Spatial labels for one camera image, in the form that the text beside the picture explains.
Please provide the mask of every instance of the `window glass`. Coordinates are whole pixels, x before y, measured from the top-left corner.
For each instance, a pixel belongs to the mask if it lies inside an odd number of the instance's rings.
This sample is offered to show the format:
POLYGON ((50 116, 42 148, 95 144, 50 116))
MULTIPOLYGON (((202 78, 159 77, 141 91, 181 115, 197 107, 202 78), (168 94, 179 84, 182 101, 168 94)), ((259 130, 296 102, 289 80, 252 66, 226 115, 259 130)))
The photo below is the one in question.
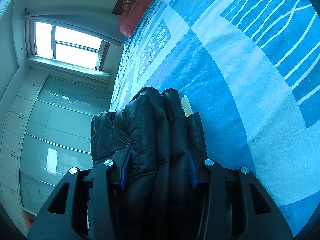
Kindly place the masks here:
POLYGON ((51 27, 50 24, 36 23, 37 53, 40 57, 52 58, 51 27))
POLYGON ((98 53, 57 44, 56 58, 57 60, 68 62, 74 65, 95 68, 97 64, 98 53))
POLYGON ((93 49, 100 48, 101 39, 74 30, 56 27, 56 41, 64 41, 93 49))

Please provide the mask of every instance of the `window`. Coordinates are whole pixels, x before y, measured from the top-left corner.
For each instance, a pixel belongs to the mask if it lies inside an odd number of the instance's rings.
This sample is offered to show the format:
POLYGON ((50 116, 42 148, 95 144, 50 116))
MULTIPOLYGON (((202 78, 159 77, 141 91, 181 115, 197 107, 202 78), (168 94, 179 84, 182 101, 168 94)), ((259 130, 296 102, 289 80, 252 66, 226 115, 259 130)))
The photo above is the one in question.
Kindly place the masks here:
POLYGON ((74 30, 36 23, 36 55, 102 70, 109 43, 74 30))

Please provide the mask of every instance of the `blue patterned bedspread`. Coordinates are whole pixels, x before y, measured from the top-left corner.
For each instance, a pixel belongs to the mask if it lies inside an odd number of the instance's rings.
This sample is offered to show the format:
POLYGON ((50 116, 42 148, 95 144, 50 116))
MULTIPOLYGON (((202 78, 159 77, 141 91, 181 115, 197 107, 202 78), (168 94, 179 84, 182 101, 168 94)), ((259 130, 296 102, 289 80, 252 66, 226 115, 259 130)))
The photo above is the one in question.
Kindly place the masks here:
POLYGON ((110 110, 144 86, 186 95, 209 157, 254 172, 296 235, 320 200, 319 29, 309 0, 153 0, 110 110))

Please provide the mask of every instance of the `window sill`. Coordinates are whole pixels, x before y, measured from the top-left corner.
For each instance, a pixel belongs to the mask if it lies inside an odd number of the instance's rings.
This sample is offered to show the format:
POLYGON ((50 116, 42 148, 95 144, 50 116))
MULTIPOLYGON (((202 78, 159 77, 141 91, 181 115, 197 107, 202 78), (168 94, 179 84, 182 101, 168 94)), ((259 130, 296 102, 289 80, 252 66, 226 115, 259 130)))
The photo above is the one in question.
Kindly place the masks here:
POLYGON ((37 65, 42 67, 48 67, 52 69, 57 69, 63 72, 75 74, 78 76, 83 76, 91 79, 95 79, 100 82, 108 83, 110 74, 105 73, 96 69, 86 68, 82 66, 77 66, 73 64, 69 64, 66 62, 58 61, 56 59, 48 59, 35 55, 30 55, 27 58, 28 65, 37 65))

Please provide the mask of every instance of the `silver screw head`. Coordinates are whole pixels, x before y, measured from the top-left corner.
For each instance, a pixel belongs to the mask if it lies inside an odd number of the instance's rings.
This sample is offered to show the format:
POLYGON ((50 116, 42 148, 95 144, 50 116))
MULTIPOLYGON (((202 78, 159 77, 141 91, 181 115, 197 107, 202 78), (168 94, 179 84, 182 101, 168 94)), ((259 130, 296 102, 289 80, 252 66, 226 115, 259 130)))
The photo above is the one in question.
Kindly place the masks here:
POLYGON ((210 160, 210 159, 206 159, 204 161, 204 164, 207 165, 207 166, 212 166, 214 164, 213 160, 210 160))
POLYGON ((248 169, 247 167, 242 167, 242 168, 240 169, 240 171, 241 171, 242 173, 244 173, 244 174, 248 174, 248 173, 249 173, 249 169, 248 169))
POLYGON ((69 173, 70 174, 75 174, 75 173, 77 173, 78 172, 78 168, 76 168, 76 167, 72 167, 72 168, 70 168, 70 170, 69 170, 69 173))
POLYGON ((110 166, 113 165, 113 163, 114 163, 113 160, 106 160, 106 161, 104 162, 104 165, 106 165, 107 167, 110 167, 110 166))

